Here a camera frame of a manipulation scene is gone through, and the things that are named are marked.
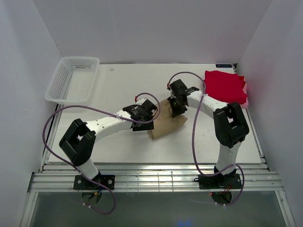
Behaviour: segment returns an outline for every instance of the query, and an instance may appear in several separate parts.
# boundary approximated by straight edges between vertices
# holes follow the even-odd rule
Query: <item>brown cloth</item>
[[[148,131],[150,138],[153,140],[157,140],[160,137],[166,136],[167,134],[178,130],[187,121],[187,117],[183,115],[174,118],[172,117],[171,107],[168,99],[161,101],[160,105],[161,113],[153,122],[154,129]]]

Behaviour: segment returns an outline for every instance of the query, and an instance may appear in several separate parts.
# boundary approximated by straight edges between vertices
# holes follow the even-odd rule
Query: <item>white wall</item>
[[[239,62],[265,158],[303,226],[303,2],[273,0]]]
[[[238,62],[271,0],[33,0],[63,56]]]
[[[19,226],[42,127],[46,86],[62,57],[31,0],[0,0],[0,226]]]

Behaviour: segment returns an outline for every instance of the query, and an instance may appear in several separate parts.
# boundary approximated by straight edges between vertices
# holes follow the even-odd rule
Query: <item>plastic basket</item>
[[[62,58],[45,93],[45,99],[58,104],[87,104],[100,60],[91,57]]]

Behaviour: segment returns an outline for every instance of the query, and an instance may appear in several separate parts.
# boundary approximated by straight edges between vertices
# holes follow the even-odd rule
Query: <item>folded red cloth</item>
[[[222,102],[244,104],[247,94],[243,92],[244,77],[220,71],[205,71],[206,93]]]

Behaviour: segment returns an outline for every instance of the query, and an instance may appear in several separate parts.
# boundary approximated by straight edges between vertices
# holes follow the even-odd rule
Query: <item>white table surface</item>
[[[206,70],[220,70],[233,73],[232,68],[216,68],[214,64],[113,64],[100,65],[97,79],[88,106],[116,113],[125,106],[134,104],[135,95],[150,92],[160,101],[169,97],[166,89],[169,78],[179,71],[191,71],[202,78]],[[190,74],[176,77],[187,87],[201,88],[201,82]],[[185,112],[188,121],[184,127],[164,138],[153,141],[146,131],[124,130],[98,141],[91,158],[95,163],[176,163],[192,164],[191,134],[196,109]],[[249,123],[246,111],[243,110]],[[94,111],[71,108],[64,110],[54,138],[53,151],[67,159],[59,147],[59,141],[71,122],[81,118],[84,122],[105,117]],[[214,133],[213,120],[204,113],[199,114],[196,127],[196,156],[199,163],[216,163],[219,155],[219,142]],[[60,163],[53,155],[49,162]],[[260,163],[257,145],[252,129],[242,143],[237,163]]]

